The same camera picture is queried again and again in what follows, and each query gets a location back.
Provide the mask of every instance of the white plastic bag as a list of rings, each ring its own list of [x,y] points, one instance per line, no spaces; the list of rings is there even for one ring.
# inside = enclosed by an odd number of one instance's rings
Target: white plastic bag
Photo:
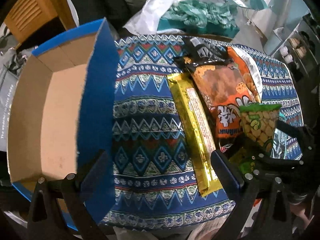
[[[174,2],[178,0],[147,0],[123,27],[134,35],[156,34],[161,16]]]

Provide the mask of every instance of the table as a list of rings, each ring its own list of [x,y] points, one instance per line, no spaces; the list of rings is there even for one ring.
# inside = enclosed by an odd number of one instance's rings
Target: table
[[[218,46],[230,44],[213,41]],[[218,190],[202,198],[197,190],[183,127],[166,75],[180,70],[182,37],[148,35],[116,41],[120,61],[115,85],[112,155],[116,205],[103,224],[128,229],[168,229],[203,223],[231,212],[235,203]],[[263,83],[262,102],[281,103],[287,122],[302,126],[297,93],[287,67],[251,49]],[[299,159],[295,138],[287,157]]]

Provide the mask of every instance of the teal plastic bag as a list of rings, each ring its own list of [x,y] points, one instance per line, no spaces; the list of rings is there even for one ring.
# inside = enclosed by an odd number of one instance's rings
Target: teal plastic bag
[[[239,31],[235,16],[235,6],[185,0],[172,5],[161,17],[158,31],[174,28],[190,34],[215,34],[234,38]]]

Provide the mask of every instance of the wall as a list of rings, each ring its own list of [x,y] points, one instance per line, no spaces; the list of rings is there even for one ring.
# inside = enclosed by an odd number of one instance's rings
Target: wall
[[[285,21],[285,25],[290,30],[293,30],[302,19],[302,16],[308,14],[309,12],[310,10],[303,0],[291,0],[290,9],[288,17]]]
[[[289,0],[288,6],[284,5],[285,0],[271,1],[272,9],[265,9],[254,13],[248,13],[252,17],[252,22],[269,38],[273,29],[286,25],[293,30],[302,16],[309,12],[307,5],[303,0]]]
[[[254,12],[250,10],[248,16],[252,17],[252,22],[262,31],[262,33],[268,38],[271,35],[273,26],[277,20],[277,15],[270,9]]]

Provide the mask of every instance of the cardboard box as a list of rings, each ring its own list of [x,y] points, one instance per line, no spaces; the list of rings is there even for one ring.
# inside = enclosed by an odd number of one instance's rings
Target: cardboard box
[[[85,205],[96,222],[115,203],[110,150],[118,62],[105,19],[64,32],[32,52],[13,98],[7,149],[11,182],[28,200],[39,177],[63,179],[104,149],[81,192],[90,195]]]

